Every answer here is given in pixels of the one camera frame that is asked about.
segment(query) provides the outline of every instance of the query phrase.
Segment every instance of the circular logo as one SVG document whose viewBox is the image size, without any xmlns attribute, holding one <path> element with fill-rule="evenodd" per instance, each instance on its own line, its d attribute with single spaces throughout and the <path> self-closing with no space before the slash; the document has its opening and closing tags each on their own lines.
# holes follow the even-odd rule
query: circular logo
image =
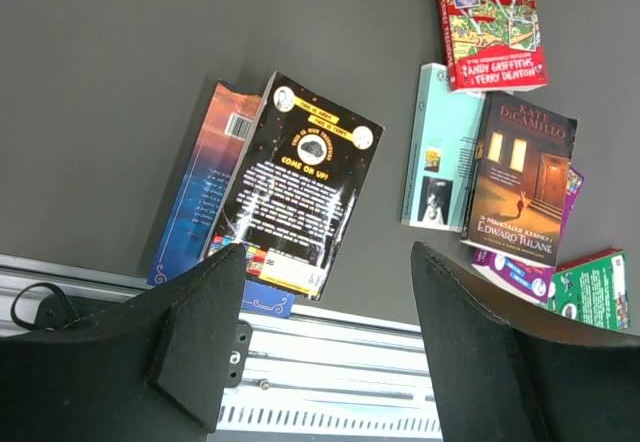
<svg viewBox="0 0 640 442">
<path fill-rule="evenodd" d="M 493 266 L 496 268 L 496 270 L 504 269 L 504 255 L 496 254 L 495 258 L 493 259 Z"/>
<path fill-rule="evenodd" d="M 562 308 L 562 315 L 567 319 L 576 320 L 576 317 L 578 317 L 578 307 L 576 304 L 567 304 Z"/>
<path fill-rule="evenodd" d="M 549 298 L 553 299 L 555 296 L 556 296 L 556 284 L 552 280 L 551 282 L 549 282 Z"/>
<path fill-rule="evenodd" d="M 353 145 L 356 149 L 365 150 L 373 144 L 373 132 L 369 127 L 361 125 L 353 131 Z"/>
<path fill-rule="evenodd" d="M 289 87 L 278 87 L 273 93 L 273 103 L 280 112 L 289 112 L 293 109 L 296 96 Z"/>
<path fill-rule="evenodd" d="M 547 292 L 547 284 L 542 279 L 534 280 L 531 288 L 533 289 L 533 293 L 538 297 L 542 297 Z"/>
<path fill-rule="evenodd" d="M 327 157 L 327 143 L 319 135 L 305 135 L 298 142 L 298 157 L 307 165 L 317 165 Z"/>
</svg>

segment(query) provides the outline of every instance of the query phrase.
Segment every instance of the purple book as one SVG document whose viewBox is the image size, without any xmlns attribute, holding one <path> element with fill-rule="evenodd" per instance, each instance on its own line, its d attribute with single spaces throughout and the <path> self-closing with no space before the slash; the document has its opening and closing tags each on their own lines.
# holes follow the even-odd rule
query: purple book
<svg viewBox="0 0 640 442">
<path fill-rule="evenodd" d="M 584 176 L 570 168 L 560 223 L 560 240 L 583 182 Z M 471 265 L 487 280 L 507 292 L 534 304 L 547 304 L 554 268 L 532 267 L 488 250 L 476 250 Z"/>
</svg>

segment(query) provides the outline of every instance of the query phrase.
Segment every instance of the book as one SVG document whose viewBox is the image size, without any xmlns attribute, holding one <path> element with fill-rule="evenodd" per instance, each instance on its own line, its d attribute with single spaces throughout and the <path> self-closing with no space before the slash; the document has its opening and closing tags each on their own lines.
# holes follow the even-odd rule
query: book
<svg viewBox="0 0 640 442">
<path fill-rule="evenodd" d="M 243 243 L 248 280 L 318 300 L 383 128 L 279 72 L 255 121 L 207 254 Z"/>
<path fill-rule="evenodd" d="M 460 232 L 484 94 L 449 89 L 440 64 L 420 69 L 402 223 Z"/>
<path fill-rule="evenodd" d="M 576 129 L 575 119 L 488 94 L 462 242 L 555 266 Z"/>
<path fill-rule="evenodd" d="M 627 254 L 609 249 L 558 267 L 548 309 L 611 330 L 631 327 Z"/>
<path fill-rule="evenodd" d="M 148 285 L 171 280 L 200 261 L 260 100 L 260 95 L 227 82 L 216 84 L 147 278 Z M 286 292 L 247 283 L 242 308 L 285 317 L 294 300 Z"/>
<path fill-rule="evenodd" d="M 583 182 L 584 176 L 577 170 L 569 168 L 564 210 L 560 222 L 560 241 Z M 507 292 L 528 302 L 546 306 L 551 278 L 555 273 L 554 268 L 532 267 L 502 254 L 481 249 L 476 249 L 471 266 L 489 282 Z"/>
<path fill-rule="evenodd" d="M 438 0 L 453 91 L 548 84 L 535 0 Z"/>
</svg>

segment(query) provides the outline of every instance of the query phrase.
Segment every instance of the bolt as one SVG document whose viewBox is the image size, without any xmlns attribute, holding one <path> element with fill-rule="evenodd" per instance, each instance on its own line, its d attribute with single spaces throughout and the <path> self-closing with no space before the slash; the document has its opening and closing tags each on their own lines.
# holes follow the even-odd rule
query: bolt
<svg viewBox="0 0 640 442">
<path fill-rule="evenodd" d="M 240 352 L 238 352 L 237 350 L 231 352 L 231 358 L 229 359 L 229 362 L 235 365 L 240 362 L 240 359 L 242 359 Z"/>
</svg>

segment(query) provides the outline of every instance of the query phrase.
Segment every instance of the rabbit illustration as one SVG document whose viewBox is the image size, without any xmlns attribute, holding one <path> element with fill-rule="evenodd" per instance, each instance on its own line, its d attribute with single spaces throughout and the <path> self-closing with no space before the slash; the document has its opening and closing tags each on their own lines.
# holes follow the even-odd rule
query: rabbit illustration
<svg viewBox="0 0 640 442">
<path fill-rule="evenodd" d="M 522 211 L 524 210 L 524 196 L 525 196 L 525 192 L 524 190 L 520 191 L 520 200 L 518 200 L 518 215 L 516 218 L 520 218 L 520 216 L 522 215 Z"/>
</svg>

